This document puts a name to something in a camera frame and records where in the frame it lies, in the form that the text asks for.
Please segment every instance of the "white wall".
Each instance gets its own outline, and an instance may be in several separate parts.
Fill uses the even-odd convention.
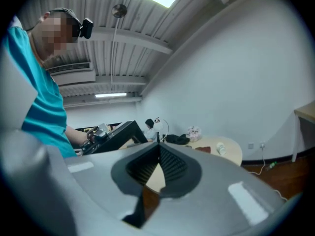
[[[286,156],[293,151],[293,110],[315,100],[314,66],[309,36],[287,2],[249,0],[167,65],[137,103],[138,119],[163,117],[178,135],[197,125],[204,135],[230,137],[245,160],[261,159],[261,141],[266,159]]]
[[[134,102],[67,108],[66,113],[67,125],[73,128],[125,122],[137,117]]]

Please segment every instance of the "person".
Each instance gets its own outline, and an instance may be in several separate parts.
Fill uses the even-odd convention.
[[[64,158],[76,156],[71,144],[81,145],[87,136],[67,126],[58,85],[43,64],[51,57],[64,53],[69,45],[76,44],[81,26],[72,10],[57,8],[40,17],[29,32],[24,31],[18,21],[7,29],[2,40],[18,70],[38,92],[22,130],[33,134],[44,144],[57,146]]]
[[[148,142],[156,141],[158,133],[153,129],[154,122],[152,119],[147,119],[145,124],[149,130],[144,133],[144,136],[147,138]]]

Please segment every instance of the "black cloth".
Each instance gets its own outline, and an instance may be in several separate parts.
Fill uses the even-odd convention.
[[[152,119],[147,119],[146,124],[150,127],[150,129],[154,126],[154,122],[152,121]]]
[[[181,136],[177,136],[177,135],[167,135],[166,139],[165,139],[168,143],[172,143],[172,144],[178,144],[178,145],[186,145],[187,143],[189,143],[189,138],[186,137],[185,134],[181,135]]]

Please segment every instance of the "teal shirt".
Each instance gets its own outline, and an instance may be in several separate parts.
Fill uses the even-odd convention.
[[[37,62],[27,33],[19,27],[9,28],[3,45],[26,80],[38,92],[22,130],[33,134],[44,144],[57,146],[64,158],[76,156],[64,133],[66,113],[58,85]]]

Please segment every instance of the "baseboard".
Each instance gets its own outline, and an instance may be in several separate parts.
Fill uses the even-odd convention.
[[[308,156],[312,153],[315,153],[315,147],[310,148],[306,151],[300,152],[297,154],[296,158],[300,158],[303,156]],[[273,162],[277,163],[283,163],[283,162],[288,162],[292,160],[292,155],[287,155],[283,157],[277,157],[277,158],[271,158],[271,159],[265,159],[266,164],[270,164]],[[243,160],[242,165],[259,165],[259,164],[264,164],[263,160]]]

